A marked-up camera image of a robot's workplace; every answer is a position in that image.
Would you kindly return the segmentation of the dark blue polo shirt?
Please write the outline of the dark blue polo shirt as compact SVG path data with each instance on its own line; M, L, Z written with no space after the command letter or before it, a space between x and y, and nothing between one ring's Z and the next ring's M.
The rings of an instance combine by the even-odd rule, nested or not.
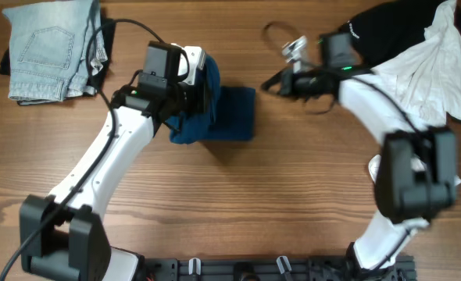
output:
M250 141L254 134L256 90L222 86L220 71L210 56L205 60L204 81L213 94L208 111L169 118L167 123L173 127L170 141Z

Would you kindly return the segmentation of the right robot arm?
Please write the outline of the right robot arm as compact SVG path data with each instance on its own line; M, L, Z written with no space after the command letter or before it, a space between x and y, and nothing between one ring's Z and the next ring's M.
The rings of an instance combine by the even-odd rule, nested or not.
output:
M394 268L408 242L455 204L456 136L447 126L432 126L406 112L381 77L358 63L347 33L320 37L319 65L309 61L306 47L301 36L280 48L288 65L261 88L278 85L278 95L305 101L332 94L380 145L373 179L377 211L346 257L353 277L378 276Z

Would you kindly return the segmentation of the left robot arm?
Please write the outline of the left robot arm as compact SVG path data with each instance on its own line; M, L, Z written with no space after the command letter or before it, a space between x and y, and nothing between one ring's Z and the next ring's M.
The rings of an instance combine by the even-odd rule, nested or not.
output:
M206 52L152 41L145 66L117 90L104 126L71 173L20 208L23 271L51 280L142 280L145 259L110 244L103 219L120 181L161 124L203 113Z

